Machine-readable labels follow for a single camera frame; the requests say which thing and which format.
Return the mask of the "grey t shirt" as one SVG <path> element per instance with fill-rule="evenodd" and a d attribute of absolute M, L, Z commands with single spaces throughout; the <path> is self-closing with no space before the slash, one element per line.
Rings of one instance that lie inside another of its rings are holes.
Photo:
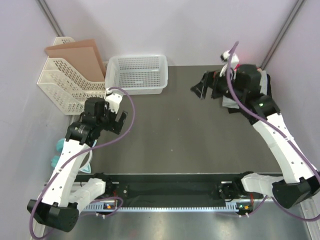
<path fill-rule="evenodd" d="M 222 98 L 222 106 L 225 108 L 230 108 L 230 109 L 239 109 L 239 105 L 236 101 L 234 101 L 231 98 L 228 98 L 226 96 L 223 96 Z"/>

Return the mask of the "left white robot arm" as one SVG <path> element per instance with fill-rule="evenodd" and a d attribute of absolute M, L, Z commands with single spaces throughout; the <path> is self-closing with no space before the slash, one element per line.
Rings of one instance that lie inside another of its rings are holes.
<path fill-rule="evenodd" d="M 27 210 L 29 223 L 70 232 L 80 213 L 97 197 L 109 198 L 114 191 L 107 178 L 100 174 L 76 192 L 72 186 L 87 154 L 95 147 L 102 131 L 120 134 L 127 112 L 118 114 L 123 97 L 112 93 L 106 97 L 90 97 L 84 103 L 84 111 L 68 128 L 62 152 L 49 182 L 37 199 L 29 200 Z"/>

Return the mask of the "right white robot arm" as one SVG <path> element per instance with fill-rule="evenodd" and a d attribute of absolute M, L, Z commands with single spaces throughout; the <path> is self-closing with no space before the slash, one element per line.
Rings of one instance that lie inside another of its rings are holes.
<path fill-rule="evenodd" d="M 230 98 L 250 125 L 260 134 L 276 159 L 282 175 L 244 172 L 235 179 L 233 192 L 239 198 L 250 193 L 267 195 L 289 209 L 320 191 L 320 173 L 306 159 L 284 122 L 272 96 L 261 91 L 262 73 L 255 65 L 243 64 L 226 71 L 206 71 L 191 91 L 205 99 Z"/>

